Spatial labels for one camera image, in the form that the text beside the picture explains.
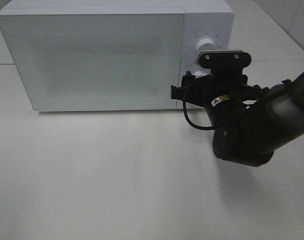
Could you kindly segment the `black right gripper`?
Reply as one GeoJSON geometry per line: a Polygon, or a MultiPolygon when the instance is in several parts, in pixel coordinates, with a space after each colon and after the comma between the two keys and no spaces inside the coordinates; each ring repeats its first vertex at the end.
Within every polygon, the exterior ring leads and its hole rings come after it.
{"type": "Polygon", "coordinates": [[[219,70],[196,78],[190,71],[182,76],[181,87],[170,86],[172,100],[188,100],[189,104],[205,109],[228,105],[245,110],[268,91],[267,87],[249,85],[248,77],[241,70],[219,70]]]}

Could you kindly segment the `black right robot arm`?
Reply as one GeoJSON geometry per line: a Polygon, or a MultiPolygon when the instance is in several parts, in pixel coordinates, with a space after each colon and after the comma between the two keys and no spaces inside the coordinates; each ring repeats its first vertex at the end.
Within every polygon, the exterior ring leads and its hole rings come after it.
{"type": "Polygon", "coordinates": [[[240,67],[203,77],[188,71],[180,87],[171,86],[171,98],[205,109],[215,157],[259,167],[304,134],[304,72],[271,88],[247,80],[240,67]]]}

